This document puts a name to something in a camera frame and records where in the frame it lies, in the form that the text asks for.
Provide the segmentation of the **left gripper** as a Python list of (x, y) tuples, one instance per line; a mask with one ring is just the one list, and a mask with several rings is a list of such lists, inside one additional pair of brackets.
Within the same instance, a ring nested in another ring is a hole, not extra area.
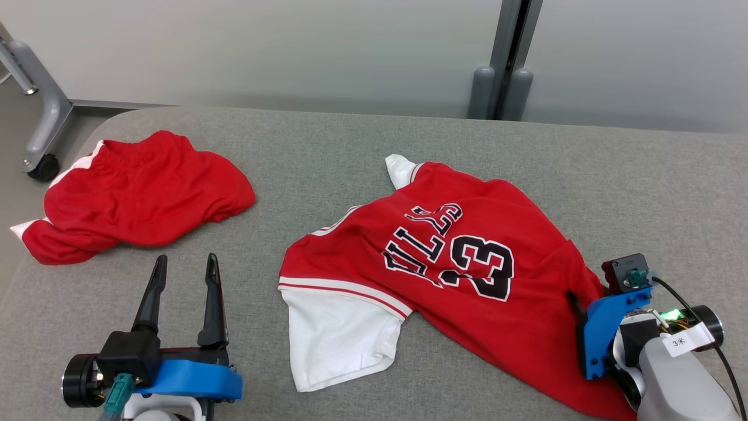
[[(165, 290), (168, 256), (160, 255), (153, 266), (133, 332), (158, 333), (161, 293)], [(103, 420), (213, 420), (216, 405), (231, 402), (231, 363), (226, 346), (228, 333), (219, 261), (207, 257), (207, 286), (203, 329), (198, 347), (165, 347), (161, 365), (147, 387), (131, 376), (134, 389), (128, 402), (109, 399), (116, 377), (105, 375), (97, 354), (75, 355), (63, 375), (63, 400), (71, 408), (102, 407)]]

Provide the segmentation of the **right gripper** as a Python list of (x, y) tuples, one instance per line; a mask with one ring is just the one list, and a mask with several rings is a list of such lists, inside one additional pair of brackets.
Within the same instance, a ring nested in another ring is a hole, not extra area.
[[(567, 291), (567, 299), (576, 317), (576, 328), (587, 323), (587, 310), (579, 296)], [(671, 355), (663, 340), (670, 334), (668, 327), (687, 330), (697, 325), (700, 317), (712, 336), (710, 344), (678, 346), (679, 354)], [(724, 341), (722, 322), (718, 315), (705, 305), (694, 307), (694, 314), (678, 310), (673, 318), (663, 317), (655, 310), (638, 310), (620, 325), (614, 339), (615, 364), (634, 381), (636, 393), (631, 404), (724, 404), (726, 392), (719, 382), (695, 357), (695, 353), (721, 346)]]

